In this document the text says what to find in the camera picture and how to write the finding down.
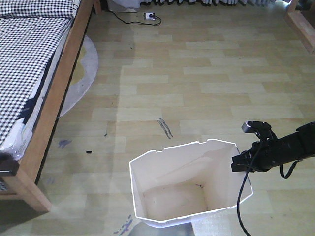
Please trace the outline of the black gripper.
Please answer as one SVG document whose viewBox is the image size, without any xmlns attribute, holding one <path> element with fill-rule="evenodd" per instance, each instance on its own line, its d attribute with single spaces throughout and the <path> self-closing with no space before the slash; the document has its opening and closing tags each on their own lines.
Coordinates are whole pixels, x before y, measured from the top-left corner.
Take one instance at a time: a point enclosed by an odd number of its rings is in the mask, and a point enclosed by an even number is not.
<svg viewBox="0 0 315 236">
<path fill-rule="evenodd" d="M 283 165 L 272 162 L 270 167 L 262 164 L 263 160 L 270 160 L 267 157 L 266 150 L 271 141 L 277 140 L 278 137 L 272 130 L 259 130 L 254 133 L 259 141 L 252 143 L 252 147 L 241 154 L 232 157 L 231 169 L 233 172 L 266 172 L 272 167 L 279 166 L 280 172 L 283 172 Z"/>
</svg>

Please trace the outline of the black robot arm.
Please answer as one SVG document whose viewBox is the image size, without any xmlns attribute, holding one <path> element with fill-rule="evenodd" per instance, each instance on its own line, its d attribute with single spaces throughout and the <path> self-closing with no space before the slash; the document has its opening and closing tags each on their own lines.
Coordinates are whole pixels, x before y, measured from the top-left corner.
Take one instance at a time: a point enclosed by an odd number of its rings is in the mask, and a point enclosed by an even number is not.
<svg viewBox="0 0 315 236">
<path fill-rule="evenodd" d="M 296 132 L 278 138 L 271 125 L 263 121 L 245 121 L 245 133 L 254 133 L 259 141 L 239 155 L 232 157 L 233 172 L 266 172 L 285 163 L 310 158 L 315 154 L 315 123 L 310 122 Z"/>
</svg>

